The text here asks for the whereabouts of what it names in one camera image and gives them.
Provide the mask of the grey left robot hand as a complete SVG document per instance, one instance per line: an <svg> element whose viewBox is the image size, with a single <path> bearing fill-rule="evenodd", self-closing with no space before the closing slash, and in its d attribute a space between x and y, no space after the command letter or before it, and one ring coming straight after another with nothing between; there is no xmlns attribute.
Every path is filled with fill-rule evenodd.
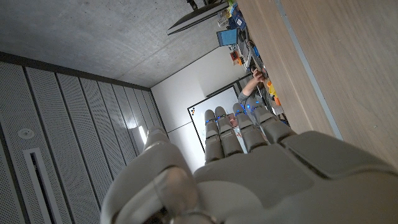
<svg viewBox="0 0 398 224"><path fill-rule="evenodd" d="M163 128L115 178L101 223L396 223L397 170L259 105L205 113L205 165L192 172Z"/></svg>

